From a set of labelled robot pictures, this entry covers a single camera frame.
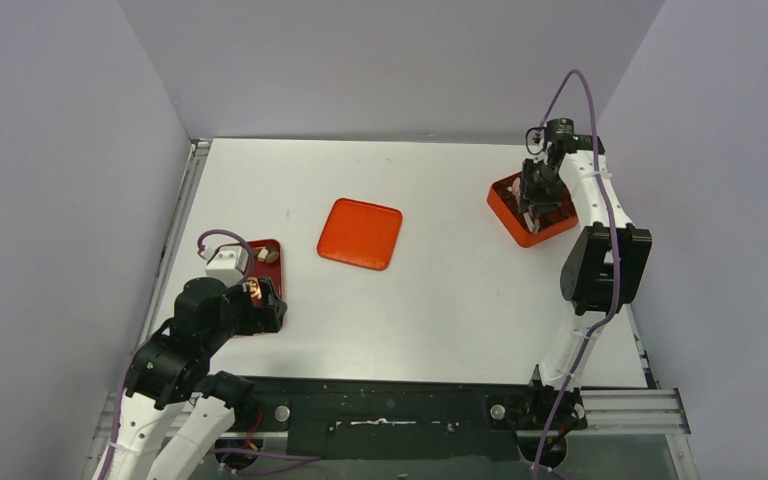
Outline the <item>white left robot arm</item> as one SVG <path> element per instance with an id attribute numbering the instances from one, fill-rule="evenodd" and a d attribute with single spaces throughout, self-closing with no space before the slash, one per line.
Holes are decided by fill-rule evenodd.
<path id="1" fill-rule="evenodd" d="M 269 277 L 187 281 L 173 314 L 132 356 L 97 479 L 185 479 L 228 429 L 262 418 L 251 381 L 211 371 L 233 337 L 277 333 L 287 310 Z"/>

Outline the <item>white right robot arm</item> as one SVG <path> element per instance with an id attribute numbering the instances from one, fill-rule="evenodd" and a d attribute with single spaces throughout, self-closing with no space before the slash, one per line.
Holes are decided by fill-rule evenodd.
<path id="1" fill-rule="evenodd" d="M 527 229 L 545 234 L 570 216 L 579 228 L 559 279 L 569 307 L 537 366 L 542 384 L 573 391 L 605 325 L 636 297 L 653 240 L 622 208 L 599 137 L 556 118 L 528 151 L 515 189 Z"/>

